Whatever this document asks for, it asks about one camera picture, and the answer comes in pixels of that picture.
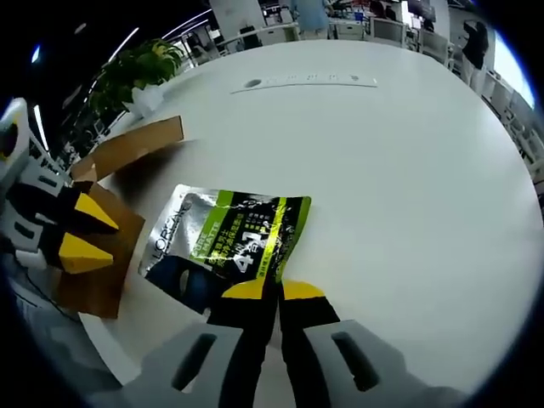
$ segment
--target white wall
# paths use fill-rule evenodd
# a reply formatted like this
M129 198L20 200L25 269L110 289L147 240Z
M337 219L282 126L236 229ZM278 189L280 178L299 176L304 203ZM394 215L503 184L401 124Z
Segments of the white wall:
M447 0L429 0L429 4L434 7L436 22L434 23L434 32L442 37L450 37L450 9Z
M210 7L225 40L236 37L246 25L266 26L258 0L210 0Z

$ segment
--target gray gripper bracket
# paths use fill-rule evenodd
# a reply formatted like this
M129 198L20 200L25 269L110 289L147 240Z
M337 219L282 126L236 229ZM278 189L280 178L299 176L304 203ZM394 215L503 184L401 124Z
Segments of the gray gripper bracket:
M142 373L123 387L133 407L217 408L242 330L197 323L144 358ZM191 383L190 392L184 388Z
M463 395L430 388L407 370L402 353L355 320L304 330L320 363L331 407L450 407Z

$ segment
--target window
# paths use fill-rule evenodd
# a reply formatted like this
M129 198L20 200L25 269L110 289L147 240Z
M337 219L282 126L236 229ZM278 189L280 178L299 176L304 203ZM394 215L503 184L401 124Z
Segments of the window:
M521 66L502 37L496 32L495 71L501 74L508 84L525 99L531 108L535 107L535 97L530 89Z

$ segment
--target white round table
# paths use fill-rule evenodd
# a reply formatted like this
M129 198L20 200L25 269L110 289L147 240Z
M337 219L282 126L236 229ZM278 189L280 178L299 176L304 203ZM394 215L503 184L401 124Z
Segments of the white round table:
M320 72L373 77L378 87L230 93L254 78ZM284 276L323 289L342 319L396 347L426 383L465 393L482 385L524 323L544 259L529 174L469 87L421 54L313 41L214 60L168 88L145 122L181 115L186 142L103 183L146 218L119 318L82 316L121 383L154 347L203 320L136 273L183 183L311 196ZM259 384L255 406L293 406L275 347Z

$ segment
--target green label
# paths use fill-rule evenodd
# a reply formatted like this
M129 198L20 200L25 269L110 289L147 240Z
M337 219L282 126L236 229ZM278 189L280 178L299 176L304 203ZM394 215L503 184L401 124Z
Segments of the green label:
M212 249L212 245L215 242L215 237L221 229L224 217L230 210L230 203L232 202L233 195L234 193L232 191L219 191L218 201L210 212L210 215L208 215L201 234L196 241L195 247L190 253L192 259L201 262L204 262L207 259L208 254Z
M286 240L286 254L282 257L280 267L277 270L275 281L280 282L281 277L283 276L283 269L286 267L287 259L291 256L292 250L295 249L297 245L298 238L303 233L304 225L306 224L306 218L308 218L309 206L312 203L310 197L303 197L300 204L300 210L298 212L297 226L295 227L294 234L291 237L288 237Z
M272 255L274 254L275 244L278 240L278 234L280 233L281 220L283 219L283 214L286 212L286 202L287 199L284 197L280 198L277 209L275 210L274 222L270 228L270 236L266 241L264 247L263 257L261 258L261 264L258 266L257 276L265 277L269 271L270 261Z

